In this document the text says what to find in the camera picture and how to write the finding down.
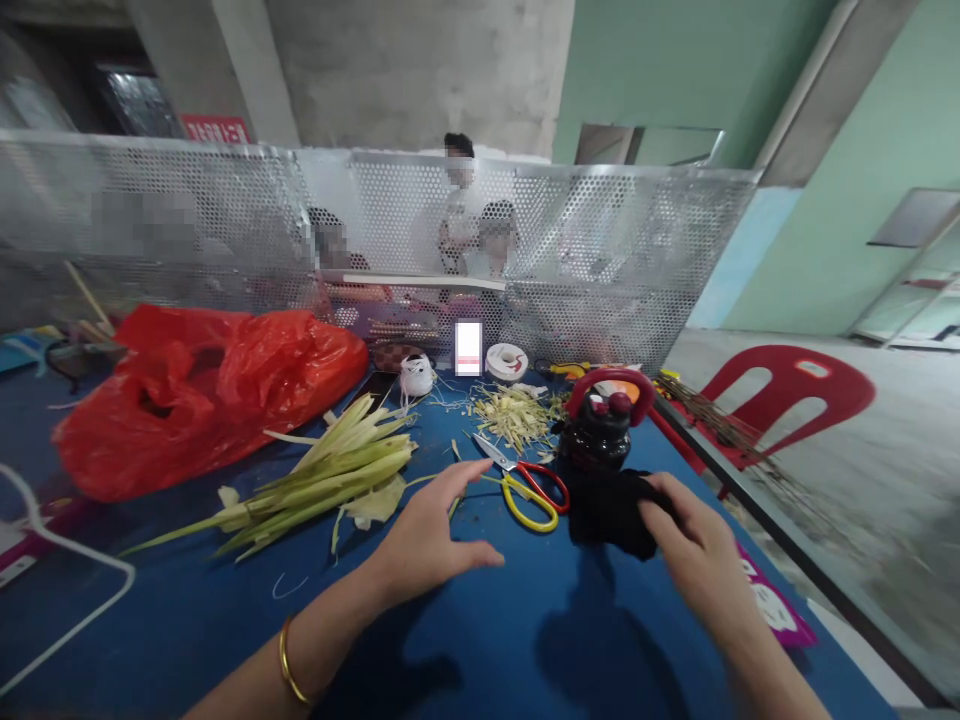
phone screen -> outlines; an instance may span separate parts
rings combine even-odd
[[[458,320],[454,338],[454,372],[460,376],[479,377],[483,371],[482,347],[483,323],[479,320]]]

black cloth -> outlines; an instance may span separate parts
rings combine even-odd
[[[640,560],[649,560],[657,542],[637,510],[640,500],[659,505],[679,524],[673,503],[651,485],[643,470],[601,471],[570,490],[570,539],[576,545],[611,543]]]

red plastic chair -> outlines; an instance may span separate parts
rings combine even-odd
[[[870,379],[855,367],[829,355],[793,345],[758,345],[734,355],[700,394],[707,400],[716,400],[747,371],[757,367],[770,371],[770,382],[729,416],[754,444],[801,400],[815,397],[827,404],[817,417],[764,450],[764,456],[773,455],[795,442],[849,420],[869,407],[877,394]],[[673,404],[683,412],[678,402]],[[692,448],[669,428],[659,414],[651,415],[657,427],[664,432],[694,471],[697,474],[702,473],[706,466]],[[744,457],[736,448],[719,444],[713,432],[701,432],[738,470],[753,464],[751,458]],[[727,496],[727,492],[724,488],[718,497],[722,500]]]

red bottle cap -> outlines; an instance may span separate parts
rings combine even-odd
[[[622,392],[611,395],[608,402],[610,403],[610,411],[614,415],[628,415],[630,414],[631,408],[633,408],[633,403],[630,402],[630,396]]]

gold bangle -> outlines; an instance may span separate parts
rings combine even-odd
[[[297,700],[307,707],[313,707],[313,703],[310,702],[306,695],[300,692],[300,688],[297,687],[293,675],[290,674],[290,661],[287,660],[287,632],[290,630],[292,620],[293,615],[290,615],[283,624],[283,630],[280,631],[280,670],[283,672],[283,679],[287,682],[287,685],[290,686],[290,689],[293,690],[293,694],[297,696]]]

